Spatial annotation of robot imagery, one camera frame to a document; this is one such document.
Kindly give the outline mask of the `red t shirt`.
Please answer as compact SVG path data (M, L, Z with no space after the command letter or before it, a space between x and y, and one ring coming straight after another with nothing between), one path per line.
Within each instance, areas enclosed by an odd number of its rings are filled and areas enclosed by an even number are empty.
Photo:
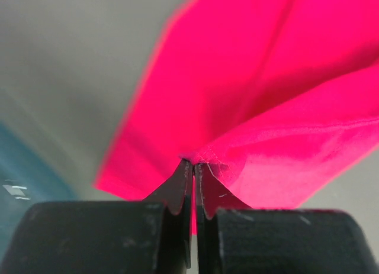
M98 173L143 199L182 159L295 208L378 147L378 0L189 0Z

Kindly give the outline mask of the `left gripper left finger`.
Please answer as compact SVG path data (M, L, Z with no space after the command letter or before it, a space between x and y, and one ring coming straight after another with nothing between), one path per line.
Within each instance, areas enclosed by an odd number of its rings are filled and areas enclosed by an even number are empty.
M141 201L62 201L23 216L2 273L185 273L191 266L192 164Z

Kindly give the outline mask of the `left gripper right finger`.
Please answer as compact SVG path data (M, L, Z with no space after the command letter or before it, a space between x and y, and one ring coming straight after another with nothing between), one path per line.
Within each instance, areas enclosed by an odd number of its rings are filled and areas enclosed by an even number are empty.
M332 209L252 209L196 165L200 273L371 273L360 226Z

